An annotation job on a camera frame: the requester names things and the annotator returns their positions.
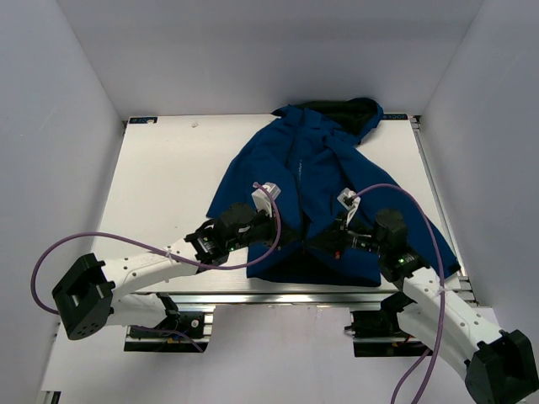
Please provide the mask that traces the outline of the blue and black jacket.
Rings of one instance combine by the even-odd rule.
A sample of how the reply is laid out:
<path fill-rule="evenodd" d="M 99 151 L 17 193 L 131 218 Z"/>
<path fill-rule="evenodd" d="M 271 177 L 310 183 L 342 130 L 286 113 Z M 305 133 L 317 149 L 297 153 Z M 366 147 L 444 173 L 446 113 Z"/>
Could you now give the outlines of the blue and black jacket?
<path fill-rule="evenodd" d="M 316 101 L 277 109 L 271 123 L 259 130 L 226 170 L 207 215 L 218 217 L 230 205 L 252 203 L 256 183 L 280 188 L 276 203 L 283 225 L 306 231 L 303 242 L 274 251 L 246 275 L 275 283 L 377 287 L 382 281 L 375 253 L 346 250 L 342 258 L 311 249 L 305 241 L 328 229 L 344 207 L 337 198 L 345 188 L 363 191 L 354 225 L 371 225 L 382 209 L 402 213 L 411 247 L 433 267 L 441 263 L 446 276 L 460 265 L 445 238 L 424 222 L 414 202 L 397 182 L 358 151 L 363 138 L 383 116 L 369 98 Z M 254 244 L 248 261 L 268 247 Z"/>

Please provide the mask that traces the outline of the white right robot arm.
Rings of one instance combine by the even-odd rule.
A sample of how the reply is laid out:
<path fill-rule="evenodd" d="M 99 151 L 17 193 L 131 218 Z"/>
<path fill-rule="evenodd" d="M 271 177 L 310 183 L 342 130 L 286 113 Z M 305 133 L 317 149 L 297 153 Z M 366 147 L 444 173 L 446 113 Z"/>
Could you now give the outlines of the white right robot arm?
<path fill-rule="evenodd" d="M 346 250 L 376 253 L 382 277 L 397 293 L 380 309 L 382 329 L 417 338 L 463 379 L 476 403 L 517 403 L 538 390 L 538 371 L 529 338 L 506 332 L 482 317 L 446 288 L 443 265 L 432 268 L 408 243 L 408 228 L 397 210 L 376 214 L 372 228 L 350 230 L 363 191 L 343 189 L 337 200 L 345 208 L 313 245 L 342 258 Z"/>

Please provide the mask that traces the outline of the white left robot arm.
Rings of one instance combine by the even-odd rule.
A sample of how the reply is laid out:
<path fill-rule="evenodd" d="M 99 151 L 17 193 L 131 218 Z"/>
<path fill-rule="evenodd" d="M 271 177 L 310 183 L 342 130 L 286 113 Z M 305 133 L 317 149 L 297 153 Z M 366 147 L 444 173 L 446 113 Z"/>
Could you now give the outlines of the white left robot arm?
<path fill-rule="evenodd" d="M 72 341 L 104 327 L 139 326 L 167 336 L 178 326 L 174 304 L 163 293 L 141 290 L 204 270 L 230 270 L 232 252 L 266 244 L 261 263 L 283 245 L 284 225 L 276 200 L 280 188 L 256 183 L 253 203 L 236 203 L 214 220 L 166 247 L 147 246 L 141 254 L 99 260 L 92 253 L 79 257 L 52 290 L 67 337 Z"/>

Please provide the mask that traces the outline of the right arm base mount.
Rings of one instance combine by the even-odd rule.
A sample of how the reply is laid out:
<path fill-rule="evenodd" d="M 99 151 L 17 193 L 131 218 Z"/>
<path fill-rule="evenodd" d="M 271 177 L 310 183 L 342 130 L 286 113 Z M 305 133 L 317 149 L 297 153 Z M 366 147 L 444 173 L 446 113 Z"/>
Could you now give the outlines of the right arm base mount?
<path fill-rule="evenodd" d="M 352 311 L 344 333 L 353 339 L 356 358 L 419 357 L 430 350 L 417 338 L 401 331 L 383 311 Z"/>

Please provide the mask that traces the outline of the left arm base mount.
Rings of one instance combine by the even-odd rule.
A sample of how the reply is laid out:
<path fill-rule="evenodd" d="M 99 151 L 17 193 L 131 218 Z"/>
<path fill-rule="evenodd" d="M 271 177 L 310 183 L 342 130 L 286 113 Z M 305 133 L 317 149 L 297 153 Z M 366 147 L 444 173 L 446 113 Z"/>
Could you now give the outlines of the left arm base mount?
<path fill-rule="evenodd" d="M 130 353 L 202 354 L 210 342 L 213 311 L 164 293 L 129 295 L 119 303 Z"/>

